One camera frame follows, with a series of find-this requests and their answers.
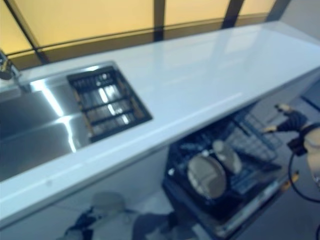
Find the left robot hand dark palm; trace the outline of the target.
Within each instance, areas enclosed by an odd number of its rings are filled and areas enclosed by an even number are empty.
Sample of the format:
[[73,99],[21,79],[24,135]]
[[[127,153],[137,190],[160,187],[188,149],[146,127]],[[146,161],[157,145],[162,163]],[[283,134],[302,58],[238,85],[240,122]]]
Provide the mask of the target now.
[[90,229],[90,227],[97,222],[98,219],[99,217],[94,214],[94,209],[91,207],[78,217],[71,229],[80,231],[84,240],[90,240],[93,236],[93,230]]

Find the right robot hand dark palm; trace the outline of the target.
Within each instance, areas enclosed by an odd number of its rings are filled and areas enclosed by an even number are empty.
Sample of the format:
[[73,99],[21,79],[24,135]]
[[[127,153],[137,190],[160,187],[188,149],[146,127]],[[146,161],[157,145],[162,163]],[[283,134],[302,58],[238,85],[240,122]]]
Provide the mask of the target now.
[[308,118],[298,110],[295,110],[291,106],[279,103],[274,106],[276,110],[282,113],[286,120],[278,125],[271,125],[265,127],[263,133],[274,133],[274,132],[299,132],[309,122]]

